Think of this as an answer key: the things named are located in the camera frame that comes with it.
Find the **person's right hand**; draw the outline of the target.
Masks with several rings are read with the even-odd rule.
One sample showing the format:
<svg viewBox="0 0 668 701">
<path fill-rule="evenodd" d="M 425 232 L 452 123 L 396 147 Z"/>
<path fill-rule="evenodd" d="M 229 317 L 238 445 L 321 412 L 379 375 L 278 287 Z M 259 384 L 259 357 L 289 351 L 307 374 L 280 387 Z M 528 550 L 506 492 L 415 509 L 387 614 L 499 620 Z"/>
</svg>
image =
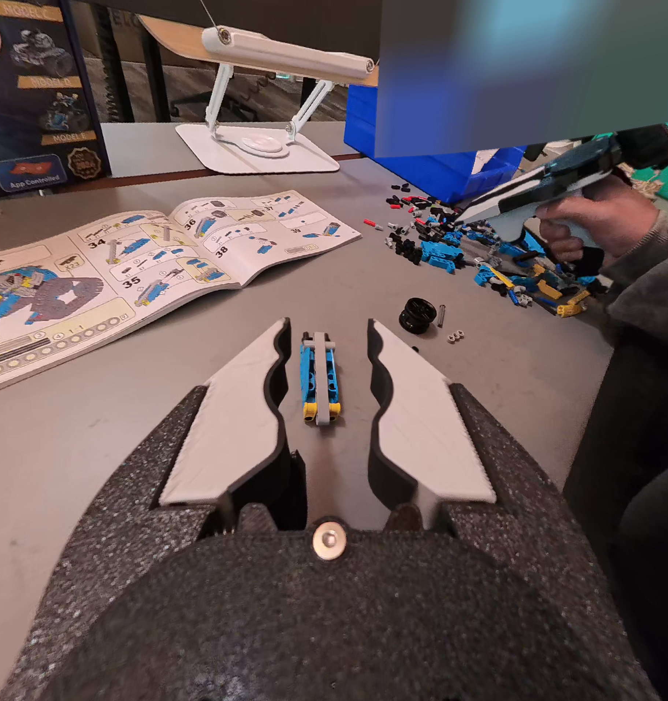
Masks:
<svg viewBox="0 0 668 701">
<path fill-rule="evenodd" d="M 583 196 L 566 197 L 537 208 L 539 233 L 561 263 L 581 260 L 584 243 L 569 224 L 586 230 L 608 262 L 632 250 L 652 229 L 659 209 L 614 175 L 584 188 Z"/>
</svg>

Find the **black spoked wheel rim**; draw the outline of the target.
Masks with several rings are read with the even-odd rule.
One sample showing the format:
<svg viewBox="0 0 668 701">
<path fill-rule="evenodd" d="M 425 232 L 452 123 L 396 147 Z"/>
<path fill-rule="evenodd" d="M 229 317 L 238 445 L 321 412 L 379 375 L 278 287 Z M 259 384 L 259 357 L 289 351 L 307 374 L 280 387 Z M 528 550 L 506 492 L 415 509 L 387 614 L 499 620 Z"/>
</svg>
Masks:
<svg viewBox="0 0 668 701">
<path fill-rule="evenodd" d="M 412 297 L 400 312 L 398 321 L 401 328 L 419 336 L 426 333 L 436 317 L 437 309 L 432 303 L 426 299 Z"/>
</svg>

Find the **instruction booklet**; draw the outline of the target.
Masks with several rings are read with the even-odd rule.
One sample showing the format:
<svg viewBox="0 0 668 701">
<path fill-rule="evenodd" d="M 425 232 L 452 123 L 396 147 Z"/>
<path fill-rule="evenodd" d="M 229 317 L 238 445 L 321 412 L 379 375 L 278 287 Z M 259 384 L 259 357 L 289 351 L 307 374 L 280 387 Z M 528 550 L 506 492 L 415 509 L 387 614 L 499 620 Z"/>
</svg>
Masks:
<svg viewBox="0 0 668 701">
<path fill-rule="evenodd" d="M 0 251 L 0 390 L 361 233 L 295 190 L 121 212 Z"/>
</svg>

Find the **white laptop stand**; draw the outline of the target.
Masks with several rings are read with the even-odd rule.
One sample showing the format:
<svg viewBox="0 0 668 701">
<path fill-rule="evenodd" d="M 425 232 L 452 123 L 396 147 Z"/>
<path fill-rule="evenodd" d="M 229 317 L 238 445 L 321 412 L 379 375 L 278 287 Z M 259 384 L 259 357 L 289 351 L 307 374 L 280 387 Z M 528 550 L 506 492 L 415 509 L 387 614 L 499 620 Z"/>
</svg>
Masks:
<svg viewBox="0 0 668 701">
<path fill-rule="evenodd" d="M 187 27 L 195 58 L 219 65 L 205 122 L 175 131 L 203 167 L 224 175 L 335 172 L 338 163 L 300 131 L 336 84 L 377 86 L 373 59 L 293 45 L 226 26 Z M 221 126 L 218 115 L 235 67 L 315 78 L 315 87 L 286 127 Z"/>
</svg>

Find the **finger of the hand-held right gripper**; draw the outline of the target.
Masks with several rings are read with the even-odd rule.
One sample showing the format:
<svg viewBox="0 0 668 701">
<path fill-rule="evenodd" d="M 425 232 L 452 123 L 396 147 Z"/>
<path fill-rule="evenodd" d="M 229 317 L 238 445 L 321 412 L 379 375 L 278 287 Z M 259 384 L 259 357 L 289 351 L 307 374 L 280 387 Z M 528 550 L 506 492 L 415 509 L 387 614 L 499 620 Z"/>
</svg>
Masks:
<svg viewBox="0 0 668 701">
<path fill-rule="evenodd" d="M 540 204 L 555 199 L 553 164 L 544 164 L 472 200 L 456 225 L 512 222 L 522 213 L 533 215 Z"/>
<path fill-rule="evenodd" d="M 538 206 L 565 192 L 564 178 L 514 179 L 470 203 L 470 222 L 522 225 Z"/>
</svg>

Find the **blue storage bin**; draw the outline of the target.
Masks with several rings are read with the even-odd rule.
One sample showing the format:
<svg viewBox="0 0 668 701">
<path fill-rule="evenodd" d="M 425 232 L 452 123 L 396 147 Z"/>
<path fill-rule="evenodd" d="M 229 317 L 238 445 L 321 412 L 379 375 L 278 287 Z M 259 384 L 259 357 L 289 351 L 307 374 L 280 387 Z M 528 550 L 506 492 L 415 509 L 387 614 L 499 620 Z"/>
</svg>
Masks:
<svg viewBox="0 0 668 701">
<path fill-rule="evenodd" d="M 498 149 L 474 172 L 475 152 L 431 156 L 376 157 L 377 88 L 349 85 L 344 142 L 399 176 L 446 203 L 474 199 L 509 181 L 522 161 L 526 146 Z"/>
</svg>

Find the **pile of toy brick parts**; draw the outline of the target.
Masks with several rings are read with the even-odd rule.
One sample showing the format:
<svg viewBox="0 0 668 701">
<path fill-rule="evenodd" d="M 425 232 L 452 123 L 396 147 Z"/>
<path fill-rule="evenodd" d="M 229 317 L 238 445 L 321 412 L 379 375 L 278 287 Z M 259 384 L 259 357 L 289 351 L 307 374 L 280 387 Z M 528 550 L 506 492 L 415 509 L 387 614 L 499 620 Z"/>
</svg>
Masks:
<svg viewBox="0 0 668 701">
<path fill-rule="evenodd" d="M 487 220 L 462 223 L 460 206 L 414 196 L 407 183 L 392 189 L 387 206 L 408 214 L 409 222 L 365 218 L 363 224 L 382 232 L 387 248 L 416 266 L 427 264 L 449 274 L 469 270 L 476 285 L 496 292 L 514 307 L 538 306 L 558 318 L 584 313 L 591 300 L 609 290 L 603 277 L 584 273 L 578 264 L 557 262 L 538 231 L 527 225 L 518 239 L 504 241 Z"/>
</svg>

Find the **wooden board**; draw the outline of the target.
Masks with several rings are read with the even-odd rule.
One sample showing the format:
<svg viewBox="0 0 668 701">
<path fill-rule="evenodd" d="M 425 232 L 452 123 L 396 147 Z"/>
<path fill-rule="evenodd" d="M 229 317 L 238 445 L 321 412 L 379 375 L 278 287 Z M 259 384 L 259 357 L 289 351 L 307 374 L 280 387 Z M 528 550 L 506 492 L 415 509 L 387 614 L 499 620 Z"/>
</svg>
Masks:
<svg viewBox="0 0 668 701">
<path fill-rule="evenodd" d="M 190 60 L 338 84 L 379 85 L 379 68 L 368 57 L 307 48 L 233 27 L 202 29 L 145 15 L 139 19 L 162 46 Z"/>
</svg>

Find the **black desk leg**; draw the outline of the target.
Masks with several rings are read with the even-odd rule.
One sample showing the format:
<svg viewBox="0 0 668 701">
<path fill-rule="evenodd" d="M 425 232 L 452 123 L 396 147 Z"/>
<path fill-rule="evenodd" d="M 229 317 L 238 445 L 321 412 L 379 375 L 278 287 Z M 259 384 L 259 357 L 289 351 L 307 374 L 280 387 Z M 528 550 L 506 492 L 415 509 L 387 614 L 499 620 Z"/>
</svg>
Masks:
<svg viewBox="0 0 668 701">
<path fill-rule="evenodd" d="M 116 68 L 119 61 L 117 44 L 111 29 L 110 15 L 103 5 L 91 4 L 93 21 L 98 38 L 100 58 L 104 75 L 104 94 L 107 103 L 108 121 L 121 121 L 121 106 L 118 103 Z"/>
<path fill-rule="evenodd" d="M 142 49 L 156 121 L 159 123 L 170 123 L 172 121 L 171 109 L 163 74 L 160 47 L 146 29 L 143 30 L 142 34 Z"/>
</svg>

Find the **blue grey brick assembly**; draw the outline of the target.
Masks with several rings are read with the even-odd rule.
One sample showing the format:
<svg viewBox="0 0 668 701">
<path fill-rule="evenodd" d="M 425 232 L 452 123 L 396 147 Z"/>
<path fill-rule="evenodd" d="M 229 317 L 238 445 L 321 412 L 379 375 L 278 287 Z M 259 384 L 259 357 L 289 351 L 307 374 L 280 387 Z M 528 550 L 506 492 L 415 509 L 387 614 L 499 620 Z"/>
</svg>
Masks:
<svg viewBox="0 0 668 701">
<path fill-rule="evenodd" d="M 299 350 L 303 419 L 320 428 L 336 421 L 341 411 L 335 349 L 328 333 L 303 333 Z"/>
</svg>

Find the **person's leg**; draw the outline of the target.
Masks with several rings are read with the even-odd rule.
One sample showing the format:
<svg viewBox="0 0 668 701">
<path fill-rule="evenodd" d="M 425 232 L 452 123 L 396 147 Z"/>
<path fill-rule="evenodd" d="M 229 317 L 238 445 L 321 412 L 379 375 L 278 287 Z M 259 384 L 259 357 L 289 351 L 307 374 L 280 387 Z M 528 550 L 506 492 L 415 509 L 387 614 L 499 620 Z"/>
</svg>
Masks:
<svg viewBox="0 0 668 701">
<path fill-rule="evenodd" d="M 643 332 L 617 336 L 563 494 L 668 700 L 668 348 Z"/>
</svg>

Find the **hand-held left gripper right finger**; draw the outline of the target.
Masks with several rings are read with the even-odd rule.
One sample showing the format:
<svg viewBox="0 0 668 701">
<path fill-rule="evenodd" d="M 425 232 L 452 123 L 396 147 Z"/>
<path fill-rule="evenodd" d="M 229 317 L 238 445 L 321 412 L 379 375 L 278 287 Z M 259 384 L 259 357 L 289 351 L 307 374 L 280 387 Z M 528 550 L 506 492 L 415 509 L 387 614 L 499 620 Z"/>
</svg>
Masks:
<svg viewBox="0 0 668 701">
<path fill-rule="evenodd" d="M 411 504 L 430 529 L 442 504 L 497 495 L 452 393 L 455 385 L 380 321 L 367 322 L 373 418 L 367 478 L 393 512 Z"/>
</svg>

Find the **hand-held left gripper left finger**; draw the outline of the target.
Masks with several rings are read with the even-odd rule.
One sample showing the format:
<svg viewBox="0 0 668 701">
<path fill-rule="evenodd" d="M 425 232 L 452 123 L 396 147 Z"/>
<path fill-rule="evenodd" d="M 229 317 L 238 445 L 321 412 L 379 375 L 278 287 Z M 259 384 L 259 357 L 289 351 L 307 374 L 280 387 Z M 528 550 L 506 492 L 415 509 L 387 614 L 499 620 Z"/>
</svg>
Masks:
<svg viewBox="0 0 668 701">
<path fill-rule="evenodd" d="M 282 500 L 291 458 L 279 406 L 291 332 L 290 319 L 278 319 L 207 380 L 160 507 L 215 506 L 227 520 L 249 503 Z"/>
</svg>

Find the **toy set box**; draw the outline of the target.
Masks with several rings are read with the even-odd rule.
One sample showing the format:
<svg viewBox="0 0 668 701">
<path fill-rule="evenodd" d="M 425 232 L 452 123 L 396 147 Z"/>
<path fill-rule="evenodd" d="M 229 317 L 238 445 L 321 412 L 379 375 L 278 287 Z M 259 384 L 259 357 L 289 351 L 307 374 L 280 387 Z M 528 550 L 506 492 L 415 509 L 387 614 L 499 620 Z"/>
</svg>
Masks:
<svg viewBox="0 0 668 701">
<path fill-rule="evenodd" d="M 0 1 L 0 198 L 110 174 L 69 1 Z"/>
</svg>

